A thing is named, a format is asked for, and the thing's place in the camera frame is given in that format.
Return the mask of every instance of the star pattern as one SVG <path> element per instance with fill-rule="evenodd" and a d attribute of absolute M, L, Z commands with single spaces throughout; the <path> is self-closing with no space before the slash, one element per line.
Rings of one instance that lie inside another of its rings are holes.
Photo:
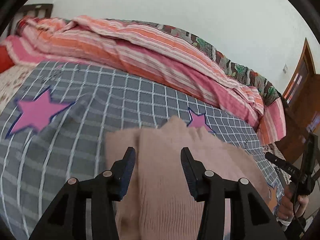
<path fill-rule="evenodd" d="M 16 104 L 21 114 L 10 127 L 6 138 L 26 128 L 32 128 L 35 133 L 39 133 L 51 123 L 54 116 L 72 106 L 74 102 L 53 102 L 51 89 L 48 87 L 34 100 L 17 100 Z"/>
<path fill-rule="evenodd" d="M 205 113 L 204 114 L 196 114 L 190 108 L 188 108 L 188 110 L 189 110 L 189 114 L 191 116 L 190 123 L 187 125 L 188 127 L 200 128 L 200 127 L 204 126 L 208 132 L 214 132 L 206 122 Z"/>

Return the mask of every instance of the dark wooden headboard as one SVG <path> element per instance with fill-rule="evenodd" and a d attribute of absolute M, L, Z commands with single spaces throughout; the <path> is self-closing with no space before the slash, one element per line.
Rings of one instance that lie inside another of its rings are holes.
<path fill-rule="evenodd" d="M 17 12 L 17 14 L 22 14 L 22 16 L 26 16 L 29 12 L 34 12 L 34 17 L 39 16 L 40 11 L 44 11 L 44 18 L 50 18 L 51 13 L 53 9 L 53 4 L 45 3 L 45 4 L 28 4 L 24 5 L 20 8 L 20 10 Z M 9 25 L 8 25 L 8 31 L 7 36 L 13 34 L 12 31 L 15 30 L 15 26 L 13 25 L 15 18 L 13 18 Z"/>

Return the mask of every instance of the door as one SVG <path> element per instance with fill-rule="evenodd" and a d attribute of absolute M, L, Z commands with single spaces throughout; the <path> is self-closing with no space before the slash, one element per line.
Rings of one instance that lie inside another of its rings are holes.
<path fill-rule="evenodd" d="M 320 124 L 320 75 L 315 74 L 314 63 L 305 40 L 303 51 L 293 77 L 284 92 L 295 122 L 313 132 Z M 304 150 L 304 138 L 296 125 L 286 118 L 287 135 L 276 142 L 287 161 L 294 163 Z"/>

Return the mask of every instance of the metal screw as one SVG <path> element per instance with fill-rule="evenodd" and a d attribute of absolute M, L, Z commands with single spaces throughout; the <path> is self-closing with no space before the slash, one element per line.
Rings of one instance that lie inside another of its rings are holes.
<path fill-rule="evenodd" d="M 249 183 L 248 179 L 246 178 L 241 178 L 240 179 L 240 182 L 243 184 L 243 185 L 247 185 Z"/>
<path fill-rule="evenodd" d="M 73 185 L 77 182 L 77 179 L 76 178 L 71 178 L 71 179 L 68 179 L 68 184 L 70 185 Z"/>
<path fill-rule="evenodd" d="M 111 171 L 104 171 L 104 172 L 102 173 L 102 175 L 103 175 L 104 177 L 110 177 L 110 176 L 112 175 L 112 172 L 111 172 Z"/>
<path fill-rule="evenodd" d="M 204 174 L 207 176 L 207 177 L 212 177 L 214 175 L 214 172 L 213 171 L 205 171 Z"/>

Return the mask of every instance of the human hand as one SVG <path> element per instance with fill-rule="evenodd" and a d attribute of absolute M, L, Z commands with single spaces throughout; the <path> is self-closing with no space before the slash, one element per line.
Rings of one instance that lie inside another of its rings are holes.
<path fill-rule="evenodd" d="M 284 196 L 281 199 L 281 205 L 278 210 L 278 218 L 286 220 L 288 217 L 293 216 L 293 204 L 290 201 L 293 196 L 293 193 L 290 192 L 289 186 L 287 185 L 284 188 Z M 300 204 L 299 209 L 296 212 L 297 217 L 301 217 L 306 210 L 306 207 L 309 202 L 308 196 L 298 196 L 298 202 Z"/>

